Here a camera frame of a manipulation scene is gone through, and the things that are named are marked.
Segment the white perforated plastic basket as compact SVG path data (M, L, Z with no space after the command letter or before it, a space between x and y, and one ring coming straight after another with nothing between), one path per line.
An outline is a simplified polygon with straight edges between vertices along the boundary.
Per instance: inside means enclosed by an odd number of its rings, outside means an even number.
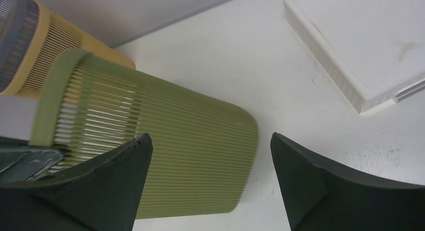
M283 0L286 22L351 108L424 90L424 0Z

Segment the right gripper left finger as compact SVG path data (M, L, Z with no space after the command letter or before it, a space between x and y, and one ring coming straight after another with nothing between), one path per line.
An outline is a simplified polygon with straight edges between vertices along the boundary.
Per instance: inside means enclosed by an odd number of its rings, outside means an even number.
M1 184L1 230L132 230L152 154L143 133L54 174Z

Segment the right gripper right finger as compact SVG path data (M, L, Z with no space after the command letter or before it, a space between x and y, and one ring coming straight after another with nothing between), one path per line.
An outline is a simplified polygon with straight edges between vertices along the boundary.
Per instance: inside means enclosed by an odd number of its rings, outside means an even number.
M279 133L270 149L291 230L424 230L424 186L356 170Z

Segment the green slatted waste bin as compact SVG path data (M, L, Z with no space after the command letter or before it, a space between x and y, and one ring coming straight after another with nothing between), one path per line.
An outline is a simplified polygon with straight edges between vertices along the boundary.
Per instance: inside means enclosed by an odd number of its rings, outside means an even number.
M30 144L68 149L50 173L148 133L153 155L137 219L235 209L258 146L247 111L79 48L35 66L45 80Z

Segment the grey slatted waste bin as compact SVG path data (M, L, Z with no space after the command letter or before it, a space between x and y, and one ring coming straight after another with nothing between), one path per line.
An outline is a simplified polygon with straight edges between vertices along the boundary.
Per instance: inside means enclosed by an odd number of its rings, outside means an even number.
M38 20L39 6L33 0L1 0L1 92L15 77Z

